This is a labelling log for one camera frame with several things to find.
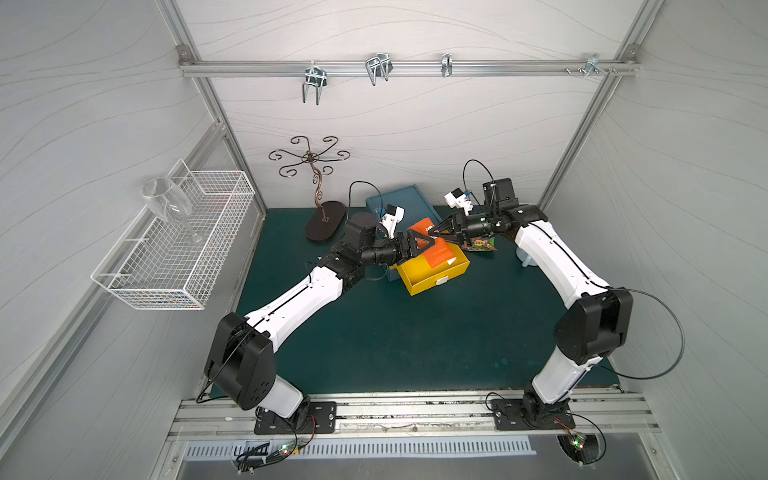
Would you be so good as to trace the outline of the orange postcard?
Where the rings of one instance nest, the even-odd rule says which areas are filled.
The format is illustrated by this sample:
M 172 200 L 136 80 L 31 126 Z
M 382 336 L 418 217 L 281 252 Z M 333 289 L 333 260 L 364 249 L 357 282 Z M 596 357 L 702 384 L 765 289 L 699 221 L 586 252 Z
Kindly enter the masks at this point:
M 424 218 L 419 222 L 411 225 L 409 230 L 426 230 L 432 227 L 434 224 L 431 219 Z M 450 245 L 442 239 L 434 239 L 435 245 L 422 254 L 425 261 L 428 263 L 431 269 L 437 269 L 444 264 L 452 265 L 456 260 L 456 255 L 451 250 Z

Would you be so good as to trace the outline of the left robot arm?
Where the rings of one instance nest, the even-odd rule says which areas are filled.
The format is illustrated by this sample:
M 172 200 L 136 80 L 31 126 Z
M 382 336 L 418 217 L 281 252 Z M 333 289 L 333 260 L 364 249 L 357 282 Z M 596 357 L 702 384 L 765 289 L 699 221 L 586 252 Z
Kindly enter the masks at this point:
M 370 212 L 354 214 L 341 240 L 295 286 L 243 317 L 231 312 L 219 321 L 205 377 L 245 411 L 258 407 L 285 420 L 302 415 L 309 405 L 306 395 L 276 373 L 274 355 L 280 346 L 356 285 L 369 266 L 401 265 L 435 243 L 418 231 L 389 232 Z

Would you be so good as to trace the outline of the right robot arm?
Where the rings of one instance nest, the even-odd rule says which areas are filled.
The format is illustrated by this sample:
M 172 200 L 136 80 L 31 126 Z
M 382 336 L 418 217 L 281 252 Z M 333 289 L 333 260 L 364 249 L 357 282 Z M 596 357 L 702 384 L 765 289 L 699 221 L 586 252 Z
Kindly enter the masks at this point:
M 565 412 L 573 389 L 586 374 L 625 343 L 633 297 L 626 290 L 604 286 L 564 244 L 538 206 L 520 203 L 509 178 L 491 180 L 483 191 L 483 211 L 475 209 L 465 191 L 447 193 L 447 205 L 457 212 L 430 228 L 429 234 L 459 246 L 510 236 L 561 297 L 566 312 L 554 329 L 554 350 L 521 400 L 529 425 L 548 425 Z

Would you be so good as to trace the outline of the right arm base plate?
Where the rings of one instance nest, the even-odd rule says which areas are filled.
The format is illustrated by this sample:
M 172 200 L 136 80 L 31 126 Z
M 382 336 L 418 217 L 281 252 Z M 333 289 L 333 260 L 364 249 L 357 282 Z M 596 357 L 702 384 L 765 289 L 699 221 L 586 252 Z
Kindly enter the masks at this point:
M 568 401 L 546 404 L 525 396 L 522 399 L 492 399 L 488 406 L 495 429 L 499 431 L 575 428 Z

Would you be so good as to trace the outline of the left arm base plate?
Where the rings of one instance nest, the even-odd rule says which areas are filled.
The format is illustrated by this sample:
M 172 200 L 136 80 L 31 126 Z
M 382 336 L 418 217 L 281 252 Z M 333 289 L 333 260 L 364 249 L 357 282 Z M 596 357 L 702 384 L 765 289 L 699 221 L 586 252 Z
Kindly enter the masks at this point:
M 333 401 L 303 401 L 289 417 L 258 407 L 255 411 L 256 435 L 331 434 L 336 430 L 337 403 Z

